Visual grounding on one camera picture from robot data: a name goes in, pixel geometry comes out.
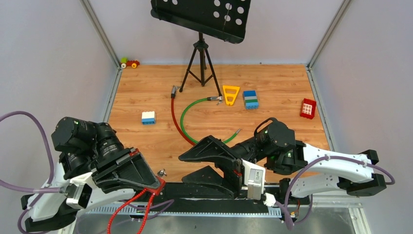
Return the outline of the small key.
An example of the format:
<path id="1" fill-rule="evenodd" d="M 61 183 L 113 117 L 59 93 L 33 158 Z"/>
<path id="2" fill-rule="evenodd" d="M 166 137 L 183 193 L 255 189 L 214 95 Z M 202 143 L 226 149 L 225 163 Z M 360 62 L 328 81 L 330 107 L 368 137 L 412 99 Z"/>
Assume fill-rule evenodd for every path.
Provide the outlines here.
<path id="1" fill-rule="evenodd" d="M 167 176 L 167 172 L 165 169 L 161 169 L 160 171 L 157 172 L 157 176 L 159 177 L 166 177 Z"/>

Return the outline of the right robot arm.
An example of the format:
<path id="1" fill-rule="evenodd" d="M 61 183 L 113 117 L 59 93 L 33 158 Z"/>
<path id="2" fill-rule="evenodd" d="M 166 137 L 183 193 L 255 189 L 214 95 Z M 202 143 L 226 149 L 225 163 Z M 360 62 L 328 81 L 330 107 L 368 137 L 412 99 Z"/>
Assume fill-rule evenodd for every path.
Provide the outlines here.
<path id="1" fill-rule="evenodd" d="M 183 177 L 184 183 L 221 189 L 233 198 L 246 187 L 248 198 L 261 199 L 269 170 L 285 176 L 277 196 L 287 204 L 296 198 L 335 190 L 352 196 L 373 196 L 388 186 L 384 171 L 377 167 L 376 151 L 344 154 L 320 149 L 297 140 L 292 129 L 273 117 L 258 125 L 251 138 L 232 147 L 207 136 L 178 158 L 214 164 Z"/>

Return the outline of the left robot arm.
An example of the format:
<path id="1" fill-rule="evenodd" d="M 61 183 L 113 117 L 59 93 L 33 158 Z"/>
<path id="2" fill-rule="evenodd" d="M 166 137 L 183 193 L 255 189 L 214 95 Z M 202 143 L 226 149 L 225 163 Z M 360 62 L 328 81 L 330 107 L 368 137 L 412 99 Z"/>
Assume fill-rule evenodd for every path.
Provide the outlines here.
<path id="1" fill-rule="evenodd" d="M 60 153 L 53 178 L 21 198 L 23 233 L 62 229 L 95 208 L 134 198 L 144 201 L 165 182 L 136 148 L 125 147 L 107 123 L 62 118 L 51 135 Z"/>

